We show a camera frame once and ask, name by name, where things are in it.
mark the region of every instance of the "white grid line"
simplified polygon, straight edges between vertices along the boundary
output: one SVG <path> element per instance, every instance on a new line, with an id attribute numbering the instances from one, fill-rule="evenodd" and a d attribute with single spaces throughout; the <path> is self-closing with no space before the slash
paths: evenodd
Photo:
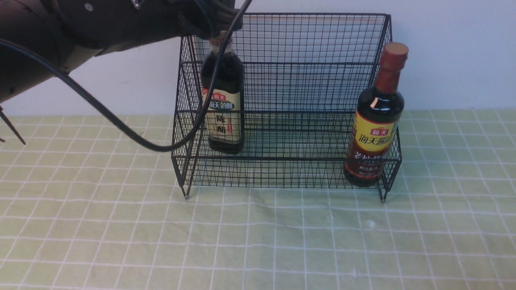
<path id="1" fill-rule="evenodd" d="M 91 151 L 91 150 L 93 149 L 93 147 L 95 146 L 95 143 L 96 143 L 96 141 L 94 141 L 94 142 L 93 142 L 93 144 L 92 144 L 92 146 L 91 146 L 90 151 Z M 88 158 L 85 158 L 85 159 L 84 159 L 83 165 L 86 163 L 86 161 L 87 161 L 87 160 L 88 160 Z M 102 178 L 103 178 L 103 176 L 104 176 L 104 173 L 105 173 L 105 172 L 106 172 L 106 170 L 104 169 L 104 171 L 103 171 L 103 173 L 102 173 L 102 175 L 101 175 L 101 177 L 100 177 L 100 180 L 102 180 Z M 98 188 L 99 188 L 99 187 L 97 186 L 97 187 L 95 188 L 95 190 L 93 191 L 93 193 L 92 193 L 92 195 L 91 195 L 91 197 L 90 197 L 90 200 L 89 200 L 88 204 L 86 205 L 86 208 L 84 209 L 84 212 L 83 212 L 83 214 L 82 214 L 82 216 L 81 216 L 81 219 L 80 219 L 79 223 L 77 224 L 77 228 L 75 229 L 75 232 L 74 232 L 74 234 L 73 234 L 72 241 L 71 241 L 70 245 L 68 246 L 68 250 L 67 250 L 66 254 L 64 255 L 64 261 L 66 261 L 66 259 L 68 258 L 68 255 L 70 254 L 70 251 L 71 251 L 71 249 L 72 249 L 72 247 L 73 247 L 73 244 L 74 244 L 74 240 L 75 240 L 75 238 L 76 238 L 76 236 L 77 236 L 77 233 L 78 233 L 78 232 L 79 232 L 79 230 L 80 230 L 80 226 L 81 226 L 81 224 L 82 224 L 82 221 L 84 220 L 84 217 L 86 216 L 86 213 L 88 212 L 88 208 L 89 208 L 89 206 L 90 206 L 90 204 L 91 204 L 91 200 L 92 200 L 92 199 L 93 199 L 93 197 L 95 196 L 96 191 L 98 190 Z M 72 190 L 72 186 L 70 186 L 70 188 L 68 189 L 68 192 L 67 192 L 67 195 L 66 195 L 66 197 L 65 197 L 65 200 L 67 200 L 67 199 L 68 199 L 68 197 L 69 197 L 69 195 L 70 195 L 71 190 Z M 59 211 L 61 211 L 61 210 L 62 210 L 62 208 L 64 207 L 64 205 L 65 205 L 65 203 L 63 203 L 63 204 L 61 205 L 61 209 L 60 209 Z M 61 266 L 59 267 L 59 270 L 57 271 L 56 277 L 54 278 L 54 281 L 52 282 L 52 286 L 55 286 L 55 284 L 57 283 L 57 279 L 59 278 L 59 275 L 61 274 L 61 271 L 62 271 L 63 266 L 64 266 L 64 264 L 61 264 Z"/>
<path id="2" fill-rule="evenodd" d="M 455 116 L 455 113 L 451 112 L 451 114 L 453 115 L 454 119 L 457 119 L 457 117 Z M 464 136 L 462 136 L 462 138 L 463 138 L 463 139 L 464 139 L 464 141 L 466 142 L 466 147 L 467 147 L 468 152 L 471 154 L 471 156 L 473 156 L 473 154 L 472 154 L 472 152 L 471 152 L 471 149 L 470 149 L 470 148 L 468 147 L 468 145 L 467 145 L 467 141 L 466 141 L 466 139 L 464 138 Z M 445 152 L 446 152 L 446 156 L 448 157 L 448 159 L 449 159 L 449 160 L 451 160 L 451 159 L 449 158 L 448 151 L 447 151 L 447 150 L 445 150 Z M 455 175 L 455 176 L 457 176 L 457 173 L 455 172 L 455 168 L 453 168 L 453 166 L 452 166 L 451 168 L 452 168 L 452 171 L 453 171 L 454 175 Z M 478 173 L 479 173 L 479 174 L 480 174 L 480 176 L 482 177 L 482 171 L 480 170 L 480 168 L 479 168 L 478 164 L 475 164 L 475 168 L 477 169 Z M 488 188 L 488 187 L 487 187 L 487 184 L 486 184 L 486 181 L 485 181 L 485 180 L 483 180 L 482 182 L 484 183 L 485 187 L 486 187 L 486 188 Z M 459 183 L 459 188 L 460 188 L 460 191 L 462 192 L 462 194 L 463 194 L 463 195 L 465 195 L 464 190 L 463 190 L 463 188 L 462 188 L 462 185 L 461 185 L 460 183 Z M 466 200 L 466 203 L 467 203 L 467 205 L 468 205 L 469 209 L 470 209 L 471 211 L 473 211 L 473 208 L 471 207 L 471 202 L 470 202 L 469 200 Z M 476 219 L 476 217 L 475 217 L 475 215 L 474 215 L 473 213 L 471 213 L 471 217 L 473 218 L 473 222 L 475 223 L 475 226 L 477 227 L 478 231 L 479 231 L 479 232 L 481 232 L 481 230 L 480 230 L 480 226 L 478 225 L 477 219 Z M 486 252 L 487 252 L 487 254 L 488 254 L 489 262 L 491 263 L 491 267 L 492 267 L 492 269 L 493 269 L 493 271 L 494 271 L 494 274 L 496 275 L 496 278 L 497 278 L 498 280 L 500 280 L 500 275 L 498 274 L 498 271 L 496 270 L 496 267 L 495 267 L 494 262 L 493 262 L 493 258 L 491 258 L 491 257 L 489 256 L 490 251 L 489 251 L 489 247 L 488 247 L 488 246 L 487 246 L 487 244 L 486 244 L 486 239 L 484 238 L 484 236 L 483 236 L 482 234 L 480 234 L 479 236 L 480 236 L 480 239 L 482 240 L 482 243 L 483 243 L 483 245 L 484 245 L 484 247 L 485 247 L 485 249 L 486 249 Z"/>
<path id="3" fill-rule="evenodd" d="M 170 118 L 170 120 L 169 120 L 169 127 L 171 125 L 172 125 L 172 118 Z M 159 163 L 159 157 L 156 159 L 156 165 L 154 166 L 154 169 L 157 169 L 158 163 Z M 149 191 L 149 187 L 151 185 L 152 177 L 153 176 L 154 175 L 151 176 L 151 179 L 150 179 L 149 184 L 147 186 L 147 191 Z M 162 222 L 162 227 L 161 227 L 161 230 L 159 232 L 158 243 L 157 243 L 157 246 L 156 246 L 156 251 L 154 252 L 154 257 L 152 258 L 152 267 L 151 267 L 151 270 L 149 271 L 149 278 L 147 279 L 147 283 L 146 283 L 145 289 L 149 288 L 149 285 L 150 285 L 151 280 L 152 280 L 152 271 L 154 270 L 154 267 L 156 266 L 156 258 L 158 257 L 159 245 L 162 245 L 163 231 L 165 230 L 165 225 L 167 224 L 166 221 L 167 221 L 167 217 L 168 217 L 168 211 L 170 210 L 170 204 L 172 203 L 172 198 L 174 197 L 174 192 L 175 192 L 176 188 L 178 188 L 178 182 L 177 181 L 174 182 L 174 187 L 172 188 L 172 192 L 170 193 L 170 197 L 168 199 L 167 209 L 165 211 L 165 216 L 164 216 L 164 219 L 163 219 L 163 222 Z"/>
<path id="4" fill-rule="evenodd" d="M 415 131 L 414 123 L 413 123 L 413 122 L 411 122 L 411 124 L 412 124 L 412 128 L 413 128 L 413 129 L 414 129 L 414 131 Z M 414 134 L 414 136 L 415 136 L 415 139 L 416 139 L 417 144 L 420 144 L 420 141 L 419 141 L 419 138 L 417 137 L 417 134 Z M 430 168 L 428 168 L 428 163 L 427 163 L 427 161 L 426 161 L 426 159 L 425 159 L 425 154 L 423 153 L 423 151 L 421 151 L 421 153 L 422 153 L 422 155 L 423 155 L 423 160 L 425 161 L 426 170 L 428 170 L 428 174 L 431 176 L 431 174 L 432 174 L 432 173 L 431 173 L 431 171 L 430 171 Z M 446 151 L 445 151 L 445 154 L 446 154 L 446 157 L 448 157 L 448 160 L 449 160 L 449 161 L 451 161 L 451 159 L 449 158 L 448 153 L 447 153 Z M 432 180 L 432 189 L 433 189 L 433 192 L 437 192 L 437 189 L 436 189 L 436 186 L 435 186 L 435 184 L 434 184 L 433 180 Z M 446 219 L 446 215 L 445 215 L 444 213 L 442 213 L 442 216 L 443 216 L 443 218 L 444 218 L 444 223 L 446 224 L 446 229 L 448 230 L 448 235 L 449 235 L 449 237 L 450 237 L 451 244 L 453 245 L 454 252 L 455 252 L 455 254 L 457 254 L 457 253 L 458 253 L 458 251 L 457 251 L 457 245 L 455 244 L 455 241 L 454 241 L 454 239 L 453 239 L 453 237 L 452 237 L 452 234 L 451 234 L 451 232 L 452 232 L 452 231 L 451 231 L 450 226 L 449 226 L 449 224 L 448 224 L 448 220 Z M 419 228 L 419 227 L 420 227 L 420 224 L 419 224 L 418 217 L 416 217 L 416 221 L 417 221 L 417 226 L 418 226 L 418 228 Z M 464 266 L 462 265 L 462 261 L 460 260 L 460 258 L 459 258 L 458 256 L 457 256 L 457 261 L 459 262 L 459 266 L 460 266 L 460 269 L 461 269 L 461 271 L 462 271 L 462 275 L 464 276 L 464 278 L 466 278 L 466 272 L 464 271 Z M 466 280 L 466 286 L 467 286 L 468 290 L 471 290 L 471 286 L 468 284 L 467 280 Z"/>
<path id="5" fill-rule="evenodd" d="M 36 127 L 36 129 L 35 129 L 35 130 L 34 130 L 34 132 L 33 132 L 33 135 L 36 133 L 36 131 L 38 130 L 38 128 L 39 128 L 39 127 Z M 24 152 L 24 150 L 23 150 L 23 149 L 22 149 L 22 150 L 20 150 L 20 152 L 18 153 L 18 156 L 15 158 L 14 162 L 16 162 L 16 160 L 21 156 L 22 152 Z M 32 174 L 32 172 L 33 172 L 33 171 L 34 171 L 34 170 L 31 170 L 31 171 L 30 171 L 30 173 L 27 175 L 26 180 L 28 180 L 28 179 L 29 179 L 29 177 L 30 177 L 30 175 Z M 20 187 L 20 190 L 18 190 L 18 191 L 17 191 L 17 193 L 16 193 L 16 195 L 15 195 L 15 198 L 20 194 L 21 188 L 23 188 L 23 186 L 22 186 L 22 187 Z M 6 210 L 5 210 L 5 213 L 4 213 L 4 214 L 6 214 L 6 213 L 9 211 L 9 209 L 11 208 L 11 206 L 14 204 L 14 201 L 15 201 L 15 199 L 13 199 L 13 200 L 12 200 L 12 202 L 9 204 L 9 206 L 6 208 Z M 33 208 L 32 212 L 31 212 L 30 216 L 34 215 L 34 211 L 36 210 L 37 205 L 38 205 L 38 201 L 36 202 L 36 205 L 34 206 L 34 208 Z M 14 247 L 16 246 L 16 241 L 20 238 L 21 234 L 23 233 L 23 231 L 24 231 L 24 230 L 25 230 L 25 228 L 27 227 L 27 225 L 28 225 L 29 221 L 30 221 L 30 219 L 27 219 L 27 221 L 24 223 L 24 225 L 23 225 L 22 229 L 20 230 L 20 232 L 19 232 L 19 233 L 18 233 L 18 235 L 16 236 L 16 239 L 15 239 L 14 243 L 12 244 L 11 248 L 9 249 L 9 252 L 7 253 L 6 257 L 9 257 L 9 256 L 11 255 L 12 251 L 14 250 Z M 3 269 L 4 264 L 5 264 L 5 261 L 2 261 L 2 263 L 0 264 L 0 269 Z"/>
<path id="6" fill-rule="evenodd" d="M 304 191 L 301 189 L 301 219 L 303 223 L 304 290 L 308 290 L 307 233 L 304 218 Z"/>
<path id="7" fill-rule="evenodd" d="M 242 276 L 242 290 L 246 288 L 246 272 L 247 272 L 247 253 L 249 251 L 249 228 L 251 227 L 251 190 L 248 192 L 248 205 L 247 205 L 247 230 L 246 230 L 246 247 L 244 251 L 244 273 Z"/>
<path id="8" fill-rule="evenodd" d="M 217 268 L 217 255 L 219 251 L 219 243 L 220 243 L 220 231 L 222 230 L 222 218 L 224 216 L 224 198 L 225 198 L 225 188 L 222 191 L 222 206 L 220 209 L 220 220 L 219 220 L 219 232 L 217 233 L 217 244 L 215 245 L 215 257 L 213 259 L 213 269 L 212 269 L 212 277 L 209 282 L 209 288 L 213 287 L 213 280 L 215 278 L 215 269 Z"/>
<path id="9" fill-rule="evenodd" d="M 365 267 L 367 269 L 367 277 L 369 279 L 369 289 L 373 290 L 373 281 L 371 279 L 371 270 L 369 268 L 369 256 L 367 255 L 367 252 L 366 252 L 367 251 L 367 245 L 365 243 L 365 236 L 364 236 L 365 226 L 362 224 L 362 219 L 361 219 L 361 216 L 360 216 L 360 212 L 358 211 L 358 196 L 357 196 L 357 190 L 356 189 L 353 189 L 353 194 L 354 194 L 354 197 L 355 197 L 355 205 L 357 207 L 358 225 L 360 227 L 360 234 L 362 235 L 362 243 L 363 243 L 363 246 L 364 246 Z"/>
<path id="10" fill-rule="evenodd" d="M 149 122 L 151 121 L 151 117 L 149 116 L 149 118 L 147 119 L 147 126 L 149 125 Z M 134 165 L 134 161 L 136 160 L 136 154 L 134 155 L 133 157 L 133 161 L 131 162 L 131 166 L 130 168 L 133 167 Z M 124 183 L 127 182 L 127 179 L 129 178 L 129 175 L 130 175 L 130 171 L 127 172 L 126 176 L 125 176 L 125 179 L 124 179 Z M 147 197 L 147 193 L 149 192 L 149 186 L 147 186 L 146 190 L 145 190 L 145 193 L 143 195 L 143 200 L 146 199 Z M 140 211 L 138 212 L 138 217 L 136 218 L 137 221 L 140 220 L 140 217 L 141 217 L 141 212 L 143 211 L 143 204 L 142 206 L 140 207 Z M 120 266 L 120 271 L 118 272 L 118 276 L 117 276 L 117 280 L 115 282 L 115 288 L 117 288 L 118 286 L 118 283 L 120 283 L 120 277 L 122 276 L 122 271 L 124 270 L 124 265 L 125 265 L 125 261 L 127 260 L 127 254 L 129 254 L 129 251 L 131 249 L 131 244 L 133 243 L 133 239 L 134 239 L 134 233 L 136 232 L 136 229 L 138 228 L 138 222 L 135 223 L 134 227 L 133 227 L 133 232 L 131 233 L 131 239 L 129 240 L 129 246 L 127 247 L 127 249 L 125 250 L 125 254 L 124 254 L 124 259 L 122 260 L 122 265 Z M 97 249 L 97 254 L 99 253 L 100 251 L 100 247 L 101 247 L 101 244 L 99 245 L 98 249 Z"/>
<path id="11" fill-rule="evenodd" d="M 333 211 L 331 209 L 331 197 L 330 197 L 330 192 L 328 190 L 326 191 L 326 195 L 328 196 L 328 209 L 330 210 L 331 238 L 332 238 L 332 243 L 333 243 L 333 257 L 335 258 L 335 273 L 337 273 L 337 290 L 341 290 L 341 282 L 340 282 L 340 279 L 338 278 L 338 258 L 337 258 L 337 245 L 335 243 L 335 226 L 333 223 Z"/>
<path id="12" fill-rule="evenodd" d="M 199 192 L 200 192 L 200 190 L 197 192 L 196 201 L 195 201 L 195 204 L 193 206 L 192 221 L 195 220 L 195 213 L 196 213 L 196 210 L 197 210 L 197 205 L 199 204 Z M 191 236 L 192 236 L 192 230 L 194 229 L 194 225 L 193 224 L 194 224 L 193 222 L 190 224 L 190 231 L 188 232 L 188 239 L 187 239 L 187 242 L 186 242 L 185 255 L 183 257 L 183 266 L 181 267 L 181 274 L 179 275 L 178 290 L 181 290 L 181 283 L 183 282 L 183 276 L 184 276 L 185 267 L 186 267 L 186 258 L 188 257 L 188 250 L 189 250 L 189 246 L 191 245 L 190 239 L 191 239 Z"/>

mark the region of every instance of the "glass bottle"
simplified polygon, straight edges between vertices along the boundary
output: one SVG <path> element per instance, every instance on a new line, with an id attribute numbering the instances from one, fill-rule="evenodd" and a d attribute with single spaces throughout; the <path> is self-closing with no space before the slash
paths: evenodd
<path id="1" fill-rule="evenodd" d="M 206 101 L 211 85 L 215 63 L 226 32 L 216 39 L 210 39 L 211 50 L 201 69 L 203 99 Z M 239 154 L 245 143 L 244 114 L 244 65 L 233 51 L 233 40 L 226 47 L 222 66 L 216 80 L 215 91 L 206 114 L 208 144 L 212 150 Z"/>
<path id="2" fill-rule="evenodd" d="M 409 49 L 402 43 L 387 43 L 380 57 L 380 68 L 373 86 L 359 96 L 354 124 L 344 164 L 348 182 L 358 187 L 370 187 L 383 175 L 385 162 L 398 129 L 405 101 L 398 92 L 401 70 Z"/>

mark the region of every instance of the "white label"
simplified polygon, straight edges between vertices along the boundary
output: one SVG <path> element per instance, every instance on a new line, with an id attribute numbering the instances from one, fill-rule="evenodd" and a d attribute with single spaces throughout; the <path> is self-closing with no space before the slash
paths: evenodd
<path id="1" fill-rule="evenodd" d="M 220 51 L 220 46 L 212 45 L 212 51 L 218 53 Z M 226 50 L 224 51 L 224 53 L 229 53 L 232 51 L 233 51 L 233 46 L 231 44 L 229 44 L 228 46 L 226 46 Z"/>
<path id="2" fill-rule="evenodd" d="M 202 89 L 203 102 L 206 102 L 208 89 Z M 230 94 L 223 90 L 214 90 L 209 112 L 204 122 L 212 140 L 230 144 L 241 142 L 241 116 L 231 111 L 241 110 L 240 93 Z"/>

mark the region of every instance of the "wire basket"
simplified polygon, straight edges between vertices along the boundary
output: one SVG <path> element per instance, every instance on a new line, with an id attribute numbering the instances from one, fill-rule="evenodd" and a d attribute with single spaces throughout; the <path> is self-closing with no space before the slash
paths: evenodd
<path id="1" fill-rule="evenodd" d="M 233 34 L 245 68 L 245 147 L 213 151 L 205 126 L 172 152 L 186 198 L 192 185 L 353 188 L 343 168 L 357 98 L 371 86 L 383 46 L 392 41 L 388 14 L 248 13 Z M 181 39 L 173 141 L 192 129 L 202 106 L 200 70 L 209 44 Z M 383 177 L 382 202 L 401 165 L 399 132 Z"/>

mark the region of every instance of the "black cable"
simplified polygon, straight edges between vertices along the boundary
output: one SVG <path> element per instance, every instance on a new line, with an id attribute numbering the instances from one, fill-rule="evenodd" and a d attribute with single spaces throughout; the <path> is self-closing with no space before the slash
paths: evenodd
<path id="1" fill-rule="evenodd" d="M 67 84 L 70 88 L 72 88 L 76 93 L 78 93 L 81 97 L 83 97 L 84 100 L 86 100 L 90 105 L 92 105 L 97 111 L 99 111 L 103 116 L 105 116 L 113 125 L 115 125 L 119 130 L 121 130 L 123 133 L 125 133 L 130 139 L 135 141 L 136 143 L 140 144 L 141 146 L 155 151 L 155 152 L 171 152 L 176 149 L 181 148 L 182 146 L 186 145 L 190 140 L 195 138 L 195 134 L 200 129 L 202 122 L 204 121 L 204 117 L 206 113 L 209 110 L 209 104 L 212 100 L 213 91 L 215 90 L 215 83 L 218 76 L 218 73 L 220 71 L 220 68 L 222 66 L 222 57 L 224 55 L 224 52 L 226 50 L 226 47 L 228 46 L 229 39 L 231 38 L 233 34 L 233 30 L 235 28 L 235 25 L 240 21 L 240 19 L 244 16 L 244 13 L 247 11 L 247 8 L 249 8 L 249 5 L 251 4 L 252 0 L 246 0 L 244 4 L 242 5 L 242 8 L 236 15 L 235 19 L 233 20 L 233 23 L 231 23 L 230 28 L 228 29 L 228 33 L 226 37 L 224 38 L 224 41 L 222 42 L 222 46 L 220 47 L 220 52 L 217 58 L 217 62 L 215 63 L 215 70 L 213 71 L 213 78 L 212 78 L 212 84 L 209 87 L 208 96 L 206 98 L 206 102 L 204 106 L 202 107 L 202 110 L 199 112 L 199 116 L 197 117 L 197 120 L 195 121 L 192 130 L 181 140 L 176 142 L 175 144 L 171 146 L 160 146 L 156 145 L 154 143 L 151 143 L 144 138 L 142 138 L 138 133 L 134 132 L 131 128 L 129 128 L 122 120 L 120 120 L 115 114 L 113 114 L 108 108 L 106 108 L 101 102 L 99 102 L 97 99 L 95 99 L 94 96 L 92 96 L 87 90 L 85 90 L 83 87 L 81 87 L 74 79 L 67 76 L 66 74 L 62 73 L 57 67 L 55 67 L 53 64 L 48 62 L 43 57 L 39 56 L 35 52 L 20 46 L 16 43 L 10 42 L 8 40 L 0 39 L 0 45 L 10 48 L 14 51 L 17 51 L 44 66 L 46 69 L 48 69 L 50 72 L 52 72 L 55 76 L 57 76 L 60 80 L 62 80 L 65 84 Z"/>

